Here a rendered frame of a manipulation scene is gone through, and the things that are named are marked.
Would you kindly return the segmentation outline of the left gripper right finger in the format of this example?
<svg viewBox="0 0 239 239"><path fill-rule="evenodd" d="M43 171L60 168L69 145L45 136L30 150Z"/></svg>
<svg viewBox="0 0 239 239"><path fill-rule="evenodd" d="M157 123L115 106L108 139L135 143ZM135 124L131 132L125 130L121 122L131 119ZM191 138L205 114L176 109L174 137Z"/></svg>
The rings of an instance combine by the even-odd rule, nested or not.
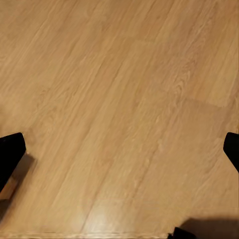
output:
<svg viewBox="0 0 239 239"><path fill-rule="evenodd" d="M239 173L239 134L227 133L223 150Z"/></svg>

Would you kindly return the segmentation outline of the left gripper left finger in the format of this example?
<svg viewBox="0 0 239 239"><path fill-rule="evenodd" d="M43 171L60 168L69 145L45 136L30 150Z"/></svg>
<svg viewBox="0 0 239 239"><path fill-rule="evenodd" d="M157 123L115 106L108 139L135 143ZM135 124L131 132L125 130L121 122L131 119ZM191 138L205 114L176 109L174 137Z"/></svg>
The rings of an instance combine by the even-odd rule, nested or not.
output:
<svg viewBox="0 0 239 239"><path fill-rule="evenodd" d="M0 192L26 151L22 133L0 138Z"/></svg>

